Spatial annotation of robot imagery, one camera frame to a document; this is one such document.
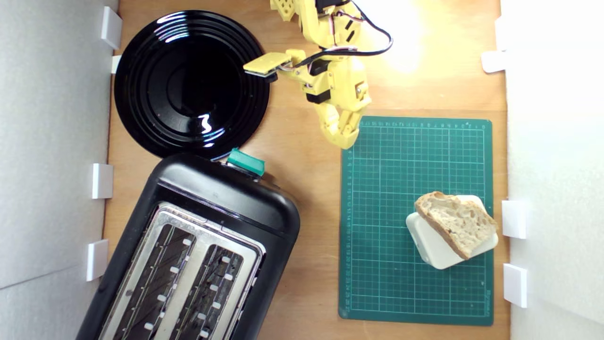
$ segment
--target green button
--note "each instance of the green button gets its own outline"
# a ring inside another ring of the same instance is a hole
[[[254,158],[248,154],[244,154],[237,148],[233,148],[233,150],[231,150],[231,154],[229,155],[227,162],[246,169],[247,171],[251,171],[258,176],[262,177],[262,175],[264,175],[264,161]]]

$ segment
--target toaster slot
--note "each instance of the toaster slot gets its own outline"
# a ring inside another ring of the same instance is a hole
[[[242,263],[243,257],[228,249],[215,244],[208,248],[171,340],[212,337]]]
[[[154,334],[178,274],[186,265],[195,236],[171,224],[160,228],[136,286],[126,291],[130,300],[114,339],[148,339]]]

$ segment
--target white bracket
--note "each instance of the white bracket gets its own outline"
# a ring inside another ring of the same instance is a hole
[[[527,238],[527,206],[524,202],[502,201],[501,221],[504,236]]]
[[[503,298],[521,308],[527,307],[527,270],[503,264]]]
[[[113,56],[113,59],[111,60],[111,74],[115,74],[117,72],[117,65],[120,64],[120,60],[121,55]]]
[[[509,29],[505,19],[500,16],[495,20],[495,43],[497,51],[486,51],[480,56],[483,70],[486,73],[503,71],[507,67],[506,50],[509,44]]]
[[[109,241],[100,240],[88,244],[88,261],[86,266],[86,281],[101,277],[107,269],[109,256]]]
[[[109,6],[103,9],[103,26],[101,28],[101,39],[103,39],[114,50],[120,48],[122,20]]]
[[[113,197],[113,166],[95,163],[92,165],[92,199]]]

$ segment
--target black plate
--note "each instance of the black plate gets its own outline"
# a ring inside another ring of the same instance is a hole
[[[262,54],[225,16],[190,10],[159,18],[122,54],[114,86],[120,119],[159,157],[221,158],[252,136],[266,111],[269,84],[243,72]]]

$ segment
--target sourdough bread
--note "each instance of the sourdough bread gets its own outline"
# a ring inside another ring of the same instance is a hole
[[[462,259],[497,232],[497,222],[481,206],[434,191],[415,202],[417,213]]]

